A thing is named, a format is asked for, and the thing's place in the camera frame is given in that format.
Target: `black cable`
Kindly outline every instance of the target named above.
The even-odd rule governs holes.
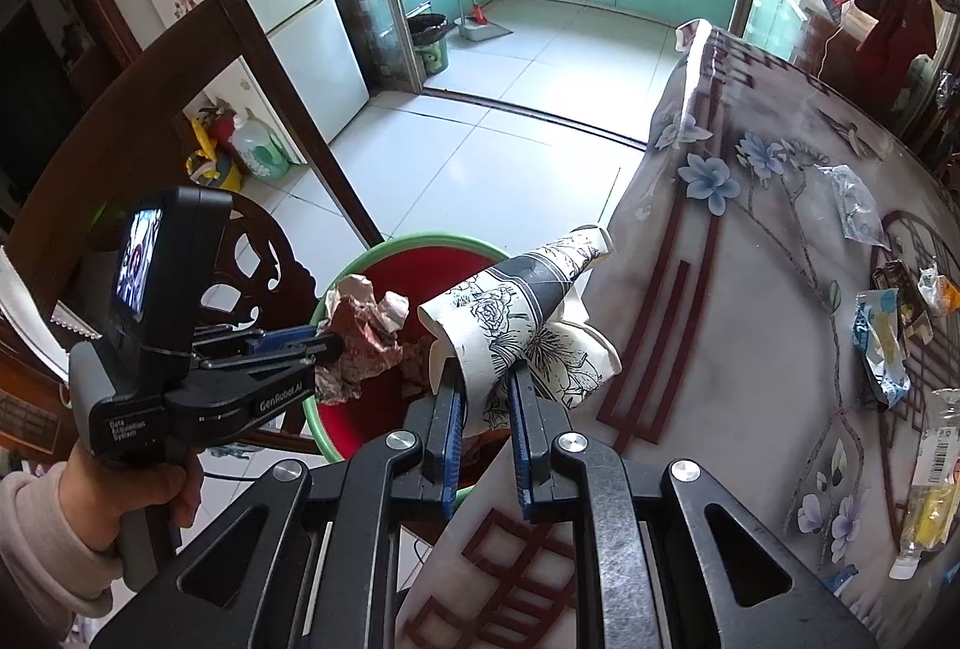
[[[259,478],[247,478],[245,476],[227,476],[223,473],[208,473],[206,470],[203,472],[206,478],[213,478],[217,481],[259,481]]]

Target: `beige sleeve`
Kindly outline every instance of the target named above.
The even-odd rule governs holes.
[[[65,636],[73,614],[105,617],[117,557],[91,551],[64,519],[56,494],[64,463],[42,478],[13,473],[0,481],[0,558],[43,623]]]

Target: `crumpled paper cup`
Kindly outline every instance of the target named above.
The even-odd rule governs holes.
[[[464,437],[507,427],[501,379],[519,358],[529,361],[536,388],[568,408],[620,371],[616,349],[587,324],[573,288],[613,250],[607,230],[581,226],[568,236],[477,273],[418,308],[437,338],[430,350],[430,385],[443,363],[457,358],[467,389]]]

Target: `bottle cap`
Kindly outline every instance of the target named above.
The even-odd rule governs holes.
[[[912,579],[919,564],[920,560],[916,557],[897,557],[894,560],[894,566],[890,569],[890,578],[898,581]]]

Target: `brown crumpled wrapper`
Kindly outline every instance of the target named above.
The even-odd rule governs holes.
[[[387,291],[379,302],[373,284],[363,275],[347,275],[326,293],[326,318],[318,332],[336,332],[344,339],[344,353],[334,364],[315,368],[317,400],[337,405],[360,396],[360,384],[376,377],[403,358],[397,335],[410,313],[410,301]]]

